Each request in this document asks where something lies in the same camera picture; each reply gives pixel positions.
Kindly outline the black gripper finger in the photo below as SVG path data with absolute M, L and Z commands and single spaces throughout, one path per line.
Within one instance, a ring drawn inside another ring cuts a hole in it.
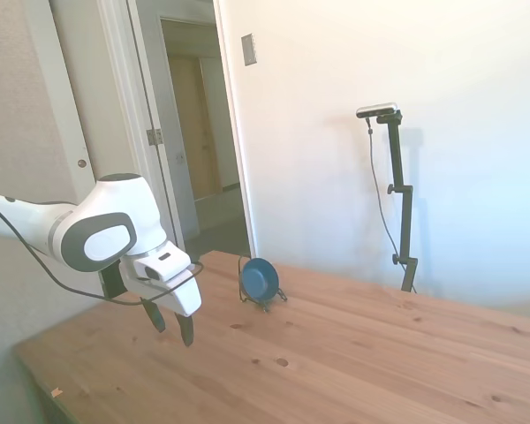
M 155 302 L 147 299 L 141 299 L 141 301 L 144 310 L 147 313 L 148 318 L 155 327 L 155 329 L 159 333 L 163 333 L 166 330 L 166 324 L 158 305 Z
M 191 346 L 194 341 L 194 326 L 192 316 L 183 316 L 182 314 L 175 314 L 179 325 L 180 335 L 186 347 Z

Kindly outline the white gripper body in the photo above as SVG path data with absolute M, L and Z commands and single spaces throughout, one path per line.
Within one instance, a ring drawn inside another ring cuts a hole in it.
M 190 317 L 201 307 L 201 294 L 189 255 L 170 241 L 144 254 L 125 255 L 120 270 L 125 287 L 144 299 Z

